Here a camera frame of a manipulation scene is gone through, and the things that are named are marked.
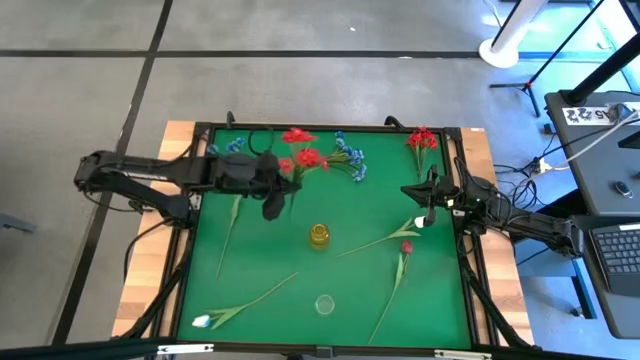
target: floor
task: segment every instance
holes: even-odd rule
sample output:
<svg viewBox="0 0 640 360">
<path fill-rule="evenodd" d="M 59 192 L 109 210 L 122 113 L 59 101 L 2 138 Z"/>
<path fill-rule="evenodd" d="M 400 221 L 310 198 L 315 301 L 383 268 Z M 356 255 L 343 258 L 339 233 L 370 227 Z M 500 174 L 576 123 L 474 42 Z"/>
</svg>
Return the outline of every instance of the floor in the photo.
<svg viewBox="0 0 640 360">
<path fill-rule="evenodd" d="M 163 4 L 0 0 L 0 164 L 5 170 L 0 176 L 0 212 L 38 225 L 31 235 L 0 231 L 2 348 L 49 341 L 52 319 L 94 211 L 71 180 L 80 157 L 115 147 L 126 118 L 135 119 L 127 153 L 141 156 L 157 154 L 168 119 L 222 121 L 228 110 L 240 122 L 381 124 L 394 115 L 407 125 L 483 127 L 494 161 L 511 165 L 528 162 L 550 139 L 541 133 L 546 115 L 535 118 L 524 94 L 487 88 L 528 79 L 540 60 L 499 70 L 466 55 L 472 58 L 154 61 L 127 55 L 149 49 Z M 513 5 L 496 6 L 504 21 Z M 553 51 L 569 32 L 558 22 L 577 24 L 587 12 L 585 5 L 548 5 L 521 50 L 534 58 Z M 164 33 L 156 39 L 161 40 L 160 51 L 417 50 L 468 55 L 497 30 L 490 9 L 476 0 L 180 0 L 173 2 Z M 11 49 L 85 52 L 24 57 L 5 51 Z M 119 52 L 89 57 L 94 50 Z M 534 86 L 540 104 L 545 93 L 577 85 L 598 66 L 588 59 L 608 52 L 595 20 L 567 50 L 589 56 L 553 63 Z M 146 87 L 141 73 L 149 75 Z M 618 74 L 603 89 L 628 86 Z M 562 160 L 561 154 L 554 155 L 552 163 Z M 548 202 L 575 183 L 570 173 L 562 172 L 541 177 L 538 186 Z M 125 204 L 120 198 L 114 203 Z M 122 286 L 124 250 L 138 222 L 135 215 L 109 212 L 69 341 L 108 338 Z M 602 317 L 578 321 L 549 306 L 545 296 L 575 301 L 565 296 L 563 286 L 523 279 L 539 345 L 623 358 L 640 353 L 640 342 L 613 339 Z"/>
</svg>

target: keyboard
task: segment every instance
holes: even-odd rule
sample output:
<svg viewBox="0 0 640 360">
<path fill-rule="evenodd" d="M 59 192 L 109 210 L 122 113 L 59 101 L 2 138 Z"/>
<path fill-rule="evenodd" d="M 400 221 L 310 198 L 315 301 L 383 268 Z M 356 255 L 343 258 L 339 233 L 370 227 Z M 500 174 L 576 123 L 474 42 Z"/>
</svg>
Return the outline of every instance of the keyboard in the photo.
<svg viewBox="0 0 640 360">
<path fill-rule="evenodd" d="M 640 296 L 640 223 L 590 231 L 609 291 Z"/>
</svg>

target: table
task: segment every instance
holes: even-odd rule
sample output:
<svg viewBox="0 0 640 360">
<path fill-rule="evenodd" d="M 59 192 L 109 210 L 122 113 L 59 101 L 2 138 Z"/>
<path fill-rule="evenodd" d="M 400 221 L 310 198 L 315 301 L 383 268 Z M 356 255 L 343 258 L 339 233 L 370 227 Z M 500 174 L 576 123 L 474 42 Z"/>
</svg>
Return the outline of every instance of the table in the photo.
<svg viewBox="0 0 640 360">
<path fill-rule="evenodd" d="M 565 120 L 563 108 L 570 108 L 564 103 L 558 93 L 545 96 L 549 106 L 549 116 L 553 121 L 561 143 L 567 143 L 572 139 L 582 136 L 597 129 L 595 126 L 569 126 Z M 638 97 L 624 93 L 594 93 L 589 96 L 585 106 L 601 107 L 606 103 L 635 102 Z M 640 182 L 632 180 L 630 172 L 637 166 L 640 150 L 620 149 L 618 141 L 640 131 L 640 126 L 626 126 L 616 130 L 615 133 L 586 152 L 581 157 L 570 163 L 578 189 L 561 197 L 552 206 L 569 209 L 573 214 L 600 215 L 594 220 L 582 220 L 582 227 L 602 227 L 607 225 L 623 224 L 640 221 L 640 203 L 637 197 L 631 201 L 618 195 L 608 188 L 608 184 L 616 180 L 626 182 L 634 193 L 640 192 Z M 565 148 L 565 155 L 572 156 L 592 142 L 595 137 L 578 141 Z M 554 210 L 553 207 L 545 207 L 541 212 L 552 216 L 564 216 Z M 596 291 L 600 307 L 611 333 L 619 338 L 640 338 L 640 314 L 635 311 L 640 307 L 640 298 L 615 295 L 607 290 L 604 278 L 598 266 L 598 260 L 591 243 L 586 241 L 587 248 L 584 254 L 585 265 L 591 277 Z M 583 288 L 576 288 L 581 306 L 590 305 L 592 301 L 588 292 Z"/>
<path fill-rule="evenodd" d="M 193 138 L 195 126 L 196 124 L 193 122 L 170 121 L 165 130 L 159 158 L 171 159 L 180 154 Z M 491 166 L 491 155 L 484 131 L 482 129 L 462 129 L 461 133 L 470 171 L 475 175 L 495 181 L 495 174 Z M 448 148 L 450 149 L 450 155 L 453 157 L 455 156 L 455 149 L 451 151 L 452 143 L 452 141 L 449 141 Z M 200 153 L 204 151 L 204 147 L 204 141 L 201 141 Z M 166 183 L 152 182 L 152 187 L 169 194 L 179 191 L 175 186 Z M 159 220 L 159 216 L 155 213 L 145 214 L 141 221 L 140 231 Z M 142 239 L 135 247 L 129 276 L 125 282 L 118 307 L 113 335 L 118 335 L 128 330 L 157 293 L 165 273 L 165 260 L 170 253 L 170 235 L 171 230 L 169 228 L 159 228 Z M 187 235 L 183 231 L 179 236 L 180 242 L 178 243 L 177 251 L 175 251 L 176 256 L 181 255 L 181 249 L 184 246 Z M 492 298 L 520 336 L 532 342 L 531 329 L 511 243 L 502 235 L 490 232 L 482 237 L 482 248 L 484 251 L 484 266 Z M 472 265 L 475 266 L 475 259 L 472 257 L 470 260 Z M 167 335 L 170 333 L 175 300 L 174 291 L 172 298 L 169 299 L 167 306 L 164 308 L 162 322 L 157 326 L 158 334 Z M 489 331 L 484 311 L 477 300 L 475 301 L 474 312 L 477 319 L 479 342 L 488 343 Z"/>
</svg>

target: white pole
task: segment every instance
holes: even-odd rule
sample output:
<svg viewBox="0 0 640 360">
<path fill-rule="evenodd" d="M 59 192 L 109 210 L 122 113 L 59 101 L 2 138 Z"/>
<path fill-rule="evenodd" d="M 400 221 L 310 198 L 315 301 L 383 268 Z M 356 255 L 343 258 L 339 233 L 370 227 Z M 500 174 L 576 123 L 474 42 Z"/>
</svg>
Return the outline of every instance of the white pole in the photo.
<svg viewBox="0 0 640 360">
<path fill-rule="evenodd" d="M 510 68 L 518 63 L 518 45 L 527 34 L 527 25 L 548 0 L 520 0 L 511 11 L 498 37 L 480 44 L 480 57 L 489 65 Z"/>
</svg>

